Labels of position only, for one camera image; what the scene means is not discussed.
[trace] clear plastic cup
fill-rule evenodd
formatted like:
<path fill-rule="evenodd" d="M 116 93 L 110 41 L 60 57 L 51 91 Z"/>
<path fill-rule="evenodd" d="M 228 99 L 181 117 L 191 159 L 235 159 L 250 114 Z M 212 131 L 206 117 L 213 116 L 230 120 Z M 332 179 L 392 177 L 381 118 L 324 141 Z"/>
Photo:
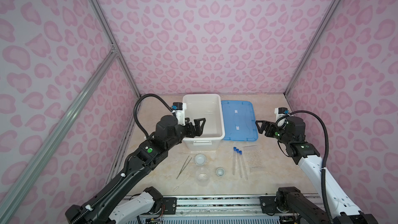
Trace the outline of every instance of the clear plastic cup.
<path fill-rule="evenodd" d="M 210 171 L 205 167 L 198 168 L 195 176 L 199 186 L 207 186 L 210 182 Z"/>

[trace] metal tweezers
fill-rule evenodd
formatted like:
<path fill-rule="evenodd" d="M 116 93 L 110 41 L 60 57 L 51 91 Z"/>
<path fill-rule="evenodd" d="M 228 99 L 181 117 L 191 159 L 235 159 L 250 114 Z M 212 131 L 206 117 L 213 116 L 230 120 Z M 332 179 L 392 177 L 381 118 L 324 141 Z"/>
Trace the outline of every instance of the metal tweezers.
<path fill-rule="evenodd" d="M 178 176 L 177 176 L 177 178 L 176 179 L 178 179 L 178 177 L 181 175 L 181 173 L 185 170 L 185 168 L 188 166 L 188 164 L 189 164 L 189 162 L 191 161 L 191 159 L 187 162 L 187 160 L 188 160 L 188 158 L 189 158 L 189 156 L 187 157 L 187 159 L 185 160 L 185 162 L 184 162 L 184 164 L 182 165 L 182 168 L 181 168 L 181 170 L 180 170 L 180 173 L 178 174 Z"/>

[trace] marble tabletop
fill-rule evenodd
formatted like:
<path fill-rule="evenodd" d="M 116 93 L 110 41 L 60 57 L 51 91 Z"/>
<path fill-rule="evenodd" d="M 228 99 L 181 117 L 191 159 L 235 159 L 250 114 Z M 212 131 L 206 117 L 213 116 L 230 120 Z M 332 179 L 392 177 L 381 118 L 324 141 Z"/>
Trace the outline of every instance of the marble tabletop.
<path fill-rule="evenodd" d="M 169 104 L 181 102 L 183 96 L 162 96 Z M 287 107 L 288 104 L 282 94 L 258 95 L 221 95 L 221 100 L 250 101 L 253 104 L 256 120 L 275 121 L 274 109 Z M 151 133 L 155 130 L 156 123 L 170 112 L 157 99 L 146 98 L 140 109 L 138 119 L 143 127 Z M 131 140 L 125 155 L 137 149 L 144 141 L 144 134 L 138 127 L 134 127 Z M 233 147 L 244 149 L 245 146 L 256 145 L 261 154 L 262 170 L 248 173 L 248 180 L 239 177 L 239 170 L 232 174 Z M 178 177 L 184 161 L 188 156 L 195 157 L 202 153 L 207 161 L 204 165 L 210 171 L 210 183 L 199 186 L 196 182 L 194 159 Z M 225 176 L 218 177 L 216 168 L 225 169 Z M 302 193 L 316 193 L 310 180 L 304 172 L 289 157 L 282 154 L 274 138 L 267 138 L 259 134 L 255 142 L 230 142 L 222 141 L 216 151 L 191 152 L 184 143 L 173 147 L 168 157 L 156 167 L 149 175 L 142 179 L 128 195 L 142 192 L 145 188 L 153 186 L 162 195 L 237 195 L 237 194 L 275 194 L 279 187 L 294 186 Z"/>

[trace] clear plastic bag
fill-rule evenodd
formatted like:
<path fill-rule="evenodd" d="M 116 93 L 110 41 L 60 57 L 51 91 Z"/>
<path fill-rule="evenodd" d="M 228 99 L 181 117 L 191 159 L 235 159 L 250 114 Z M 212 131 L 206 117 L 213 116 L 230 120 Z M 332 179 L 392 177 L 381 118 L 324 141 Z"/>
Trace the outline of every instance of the clear plastic bag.
<path fill-rule="evenodd" d="M 261 150 L 258 146 L 243 147 L 242 155 L 250 172 L 256 172 L 264 169 L 261 159 Z"/>

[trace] robotic arm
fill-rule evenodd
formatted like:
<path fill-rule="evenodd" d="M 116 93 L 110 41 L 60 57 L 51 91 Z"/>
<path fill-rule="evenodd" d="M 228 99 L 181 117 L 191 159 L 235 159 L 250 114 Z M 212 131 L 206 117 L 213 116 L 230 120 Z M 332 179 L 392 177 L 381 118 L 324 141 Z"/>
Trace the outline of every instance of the robotic arm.
<path fill-rule="evenodd" d="M 288 113 L 287 108 L 275 109 L 277 120 Z M 269 121 L 256 121 L 260 134 L 276 138 L 286 146 L 287 156 L 291 157 L 310 179 L 320 196 L 322 158 L 317 149 L 305 141 L 305 123 L 295 116 L 286 117 L 277 124 Z M 346 195 L 331 173 L 326 169 L 326 195 L 333 222 L 345 224 L 377 224 L 371 214 L 364 214 Z M 304 197 L 295 187 L 279 188 L 276 196 L 277 209 L 281 212 L 292 209 L 298 212 L 310 224 L 328 223 L 325 211 Z"/>
<path fill-rule="evenodd" d="M 162 195 L 153 187 L 145 189 L 132 201 L 118 207 L 117 205 L 142 178 L 167 157 L 172 147 L 181 143 L 185 137 L 194 138 L 202 135 L 206 119 L 195 119 L 194 122 L 195 125 L 186 118 L 184 125 L 181 125 L 176 117 L 163 116 L 156 124 L 156 131 L 126 157 L 123 169 L 115 178 L 82 206 L 73 205 L 66 211 L 68 222 L 115 224 L 121 221 L 121 218 L 135 217 L 149 211 L 157 212 Z"/>

